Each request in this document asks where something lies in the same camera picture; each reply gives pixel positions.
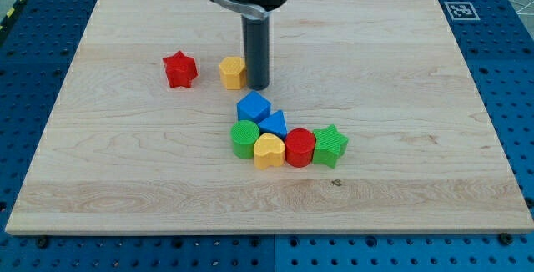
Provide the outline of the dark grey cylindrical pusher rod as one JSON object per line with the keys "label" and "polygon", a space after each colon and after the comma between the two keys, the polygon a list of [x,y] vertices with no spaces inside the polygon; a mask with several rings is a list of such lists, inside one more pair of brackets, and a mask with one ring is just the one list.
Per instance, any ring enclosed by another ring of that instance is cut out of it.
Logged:
{"label": "dark grey cylindrical pusher rod", "polygon": [[247,85],[263,90],[270,84],[269,19],[241,17]]}

